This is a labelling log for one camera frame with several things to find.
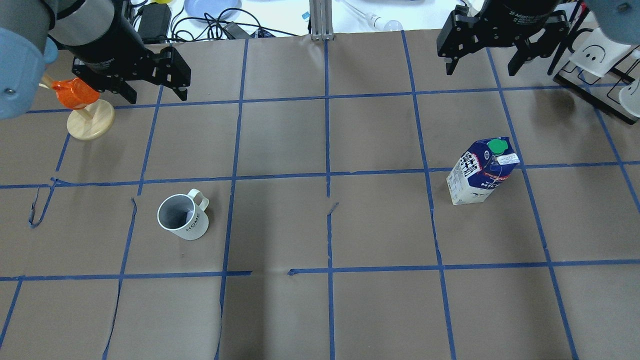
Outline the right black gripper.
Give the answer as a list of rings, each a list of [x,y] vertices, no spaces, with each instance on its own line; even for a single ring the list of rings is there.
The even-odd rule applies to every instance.
[[[508,75],[537,57],[553,54],[569,32],[569,19],[557,0],[485,0],[477,13],[457,5],[437,36],[437,55],[451,76],[462,57],[483,48],[515,47]]]

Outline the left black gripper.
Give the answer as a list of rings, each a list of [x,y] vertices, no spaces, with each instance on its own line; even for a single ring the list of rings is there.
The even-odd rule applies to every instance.
[[[187,101],[192,69],[175,47],[146,48],[112,0],[75,0],[71,5],[71,71],[112,105],[137,104],[132,81],[171,89]]]

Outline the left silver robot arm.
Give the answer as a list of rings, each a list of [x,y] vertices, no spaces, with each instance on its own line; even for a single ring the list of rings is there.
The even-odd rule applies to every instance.
[[[72,72],[96,92],[130,104],[130,81],[145,81],[188,98],[192,71],[174,47],[155,53],[112,0],[3,0],[0,3],[0,114],[13,119],[34,102],[46,54],[60,45],[74,55]]]

